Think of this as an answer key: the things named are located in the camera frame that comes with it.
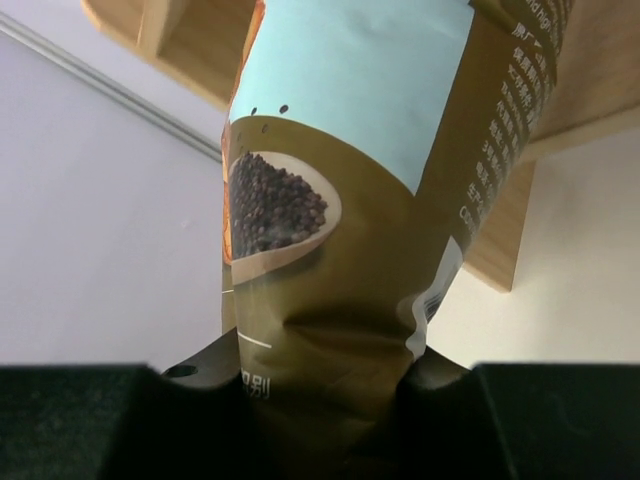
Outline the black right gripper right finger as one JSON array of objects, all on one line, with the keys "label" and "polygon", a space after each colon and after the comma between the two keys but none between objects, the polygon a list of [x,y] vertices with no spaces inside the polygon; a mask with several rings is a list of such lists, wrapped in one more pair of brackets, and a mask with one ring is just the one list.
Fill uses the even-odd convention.
[{"label": "black right gripper right finger", "polygon": [[429,350],[398,388],[402,479],[636,479],[636,364],[480,363]]}]

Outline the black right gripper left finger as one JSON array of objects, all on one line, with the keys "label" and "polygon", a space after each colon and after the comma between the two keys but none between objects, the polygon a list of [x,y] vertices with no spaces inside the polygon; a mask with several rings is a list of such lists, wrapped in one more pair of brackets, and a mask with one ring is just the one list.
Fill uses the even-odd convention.
[{"label": "black right gripper left finger", "polygon": [[1,369],[4,479],[213,479],[245,430],[238,340],[143,364]]}]

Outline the olive light-blue chips bag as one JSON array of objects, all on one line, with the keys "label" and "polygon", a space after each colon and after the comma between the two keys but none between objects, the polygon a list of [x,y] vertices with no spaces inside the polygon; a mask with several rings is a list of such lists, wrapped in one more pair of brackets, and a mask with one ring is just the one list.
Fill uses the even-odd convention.
[{"label": "olive light-blue chips bag", "polygon": [[556,84],[570,1],[259,1],[224,132],[241,374],[283,479],[400,472],[396,390]]}]

